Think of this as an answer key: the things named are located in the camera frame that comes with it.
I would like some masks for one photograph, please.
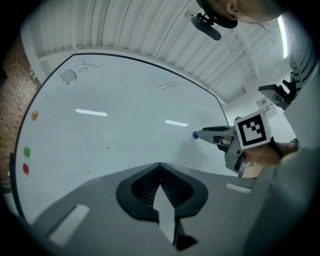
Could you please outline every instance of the green magnet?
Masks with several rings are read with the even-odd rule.
[[[23,150],[23,153],[24,153],[24,156],[26,158],[29,158],[30,157],[30,148],[28,148],[27,146],[24,147],[24,150]]]

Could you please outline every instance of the person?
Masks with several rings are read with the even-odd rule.
[[[200,3],[201,6],[211,8],[228,20],[260,25],[276,20],[285,11],[274,0],[200,0]],[[298,150],[296,139],[289,143],[276,143],[276,145],[280,153],[268,143],[246,149],[243,152],[243,160],[261,167],[276,166],[282,157]]]
[[[263,24],[274,21],[284,9],[274,0],[202,0],[219,15],[245,23]]]

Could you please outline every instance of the hand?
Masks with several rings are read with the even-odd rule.
[[[269,144],[245,149],[242,156],[246,163],[254,163],[261,167],[276,166],[281,160]]]
[[[224,143],[223,138],[219,138],[220,143]],[[283,156],[294,153],[298,150],[297,143],[276,143],[283,153]],[[254,163],[261,167],[276,166],[280,162],[280,156],[269,145],[263,144],[260,146],[245,149],[242,153],[243,160],[246,163]]]

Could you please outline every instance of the whiteboard frame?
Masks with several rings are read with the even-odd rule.
[[[89,53],[75,53],[75,54],[72,54],[70,57],[68,57],[64,62],[62,62],[46,79],[45,81],[43,82],[43,84],[41,85],[41,87],[39,88],[39,90],[35,93],[35,95],[33,96],[32,100],[30,101],[25,113],[24,113],[24,116],[23,116],[23,119],[22,119],[22,122],[20,124],[20,128],[19,128],[19,131],[18,131],[18,135],[16,137],[16,141],[15,141],[15,148],[14,148],[14,157],[10,157],[10,181],[11,181],[11,189],[12,189],[12,195],[13,195],[13,200],[14,200],[14,203],[15,203],[15,206],[16,206],[16,209],[17,209],[17,212],[19,214],[19,216],[21,218],[23,218],[24,220],[26,219],[25,217],[25,214],[22,210],[22,206],[21,206],[21,203],[20,203],[20,199],[19,199],[19,193],[18,193],[18,188],[17,188],[17,180],[16,180],[16,162],[17,162],[17,150],[18,150],[18,143],[19,143],[19,140],[20,140],[20,133],[21,133],[21,130],[22,130],[22,127],[23,127],[23,124],[25,122],[25,119],[26,119],[26,116],[29,112],[29,109],[31,107],[31,105],[33,104],[34,100],[36,99],[38,93],[41,91],[41,89],[46,85],[47,81],[51,78],[51,76],[53,74],[56,73],[56,71],[58,69],[60,69],[69,59],[71,59],[72,57],[74,56],[81,56],[81,55],[104,55],[104,56],[111,56],[111,57],[118,57],[118,58],[124,58],[124,59],[129,59],[129,60],[133,60],[133,61],[138,61],[138,62],[142,62],[142,63],[145,63],[145,64],[148,64],[148,65],[151,65],[151,66],[154,66],[154,67],[157,67],[157,68],[160,68],[162,70],[165,70],[165,71],[168,71],[172,74],[175,74],[176,76],[179,76],[187,81],[189,81],[190,83],[200,87],[201,89],[205,90],[206,92],[208,92],[209,94],[211,94],[213,97],[216,98],[216,100],[218,101],[219,103],[219,106],[223,112],[223,115],[224,115],[224,118],[225,118],[225,121],[227,123],[227,125],[229,125],[228,123],[228,120],[226,118],[226,114],[221,106],[221,103],[219,101],[219,99],[210,91],[208,91],[207,89],[205,89],[204,87],[202,87],[201,85],[197,84],[196,82],[184,77],[183,75],[181,74],[178,74],[170,69],[167,69],[165,67],[162,67],[160,65],[157,65],[157,64],[154,64],[154,63],[151,63],[151,62],[148,62],[148,61],[145,61],[145,60],[142,60],[142,59],[138,59],[138,58],[134,58],[134,57],[129,57],[129,56],[125,56],[125,55],[119,55],[119,54],[111,54],[111,53],[92,53],[92,52],[89,52]]]

